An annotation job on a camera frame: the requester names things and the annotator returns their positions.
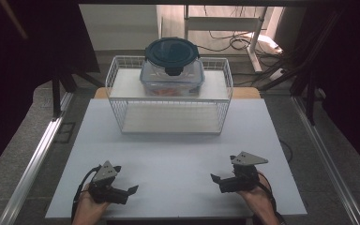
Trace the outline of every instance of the aluminum rail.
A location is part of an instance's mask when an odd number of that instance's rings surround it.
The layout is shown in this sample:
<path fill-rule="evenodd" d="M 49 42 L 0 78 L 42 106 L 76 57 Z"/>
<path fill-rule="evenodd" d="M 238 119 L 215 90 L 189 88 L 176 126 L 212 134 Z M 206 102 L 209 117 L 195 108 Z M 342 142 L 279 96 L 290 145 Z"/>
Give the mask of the aluminum rail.
<path fill-rule="evenodd" d="M 63 116 L 66 113 L 66 109 L 72 99 L 72 96 L 73 94 L 71 93 L 64 94 L 63 99 L 61 100 L 62 111 L 58 118 L 54 121 L 51 121 L 46 128 L 45 133 L 43 134 L 39 144 L 37 145 L 34 155 L 32 156 L 27 168 L 22 174 L 22 179 L 16 186 L 16 189 L 11 195 L 4 212 L 0 217 L 0 224 L 13 224 L 17 216 L 19 215 L 25 198 L 27 197 L 31 186 L 34 184 L 34 181 L 38 175 L 38 171 L 40 166 L 42 165 L 43 159 L 48 153 L 49 147 L 53 141 L 53 137 L 56 134 L 57 130 L 60 128 L 60 125 L 63 121 Z"/>
<path fill-rule="evenodd" d="M 326 149 L 323 140 L 318 132 L 318 130 L 312 126 L 304 112 L 306 111 L 303 101 L 300 97 L 292 97 L 292 101 L 296 110 L 298 111 L 303 124 L 306 127 L 308 135 L 310 136 L 311 140 L 314 143 L 314 146 L 317 150 L 319 157 L 325 167 L 328 175 L 335 187 L 335 190 L 341 199 L 344 208 L 346 209 L 347 214 L 350 217 L 352 224 L 360 225 L 360 209 L 359 206 L 353 197 L 350 189 L 347 187 L 346 183 L 344 182 L 343 178 L 341 177 L 338 168 L 335 165 L 335 162 L 332 160 L 328 150 Z"/>

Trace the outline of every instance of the wall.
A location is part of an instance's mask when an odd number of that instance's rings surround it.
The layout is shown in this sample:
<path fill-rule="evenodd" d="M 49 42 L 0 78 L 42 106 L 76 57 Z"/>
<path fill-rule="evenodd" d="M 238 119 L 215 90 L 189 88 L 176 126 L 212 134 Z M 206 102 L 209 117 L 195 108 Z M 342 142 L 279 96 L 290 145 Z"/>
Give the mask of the wall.
<path fill-rule="evenodd" d="M 156 6 L 80 5 L 95 51 L 143 50 L 158 39 Z"/>

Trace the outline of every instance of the wire basket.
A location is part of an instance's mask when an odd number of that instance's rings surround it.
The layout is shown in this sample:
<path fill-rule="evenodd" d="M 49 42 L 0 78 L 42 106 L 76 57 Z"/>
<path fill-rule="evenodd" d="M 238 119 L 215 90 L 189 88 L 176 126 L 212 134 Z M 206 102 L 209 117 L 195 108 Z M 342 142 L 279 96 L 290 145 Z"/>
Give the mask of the wire basket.
<path fill-rule="evenodd" d="M 205 81 L 198 96 L 148 96 L 140 82 L 144 56 L 115 56 L 106 91 L 123 133 L 220 134 L 233 95 L 226 58 L 200 58 Z"/>

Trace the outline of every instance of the black curtain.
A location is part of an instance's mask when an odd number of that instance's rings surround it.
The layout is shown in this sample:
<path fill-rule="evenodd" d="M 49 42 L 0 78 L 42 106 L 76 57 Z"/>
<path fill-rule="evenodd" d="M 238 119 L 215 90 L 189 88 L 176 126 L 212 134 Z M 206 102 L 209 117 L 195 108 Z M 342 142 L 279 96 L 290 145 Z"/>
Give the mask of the black curtain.
<path fill-rule="evenodd" d="M 68 66 L 98 72 L 77 4 L 8 1 L 24 39 L 0 5 L 0 156 L 33 102 L 36 87 Z"/>
<path fill-rule="evenodd" d="M 322 11 L 305 20 L 319 21 Z M 323 107 L 360 155 L 360 1 L 350 1 L 326 40 L 316 64 Z"/>

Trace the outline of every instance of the black cable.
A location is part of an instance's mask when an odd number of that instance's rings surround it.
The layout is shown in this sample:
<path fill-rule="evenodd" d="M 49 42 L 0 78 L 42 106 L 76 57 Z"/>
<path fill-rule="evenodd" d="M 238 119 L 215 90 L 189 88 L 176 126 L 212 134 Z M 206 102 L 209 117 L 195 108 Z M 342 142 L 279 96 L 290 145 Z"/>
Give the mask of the black cable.
<path fill-rule="evenodd" d="M 77 212 L 78 201 L 80 199 L 81 193 L 83 192 L 82 189 L 83 189 L 84 182 L 86 181 L 87 177 L 89 177 L 89 175 L 91 173 L 98 172 L 100 170 L 100 168 L 101 168 L 101 165 L 98 165 L 97 167 L 90 170 L 90 172 L 88 172 L 86 174 L 84 179 L 81 181 L 81 184 L 78 186 L 77 192 L 75 193 L 74 200 L 72 202 L 71 223 L 74 221 L 75 213 Z"/>
<path fill-rule="evenodd" d="M 293 150 L 292 150 L 292 148 L 286 142 L 284 142 L 281 139 L 279 139 L 279 142 L 283 143 L 289 149 L 289 152 L 290 152 L 291 155 L 286 160 L 288 161 L 288 163 L 290 163 L 292 161 L 292 159 L 293 159 Z"/>

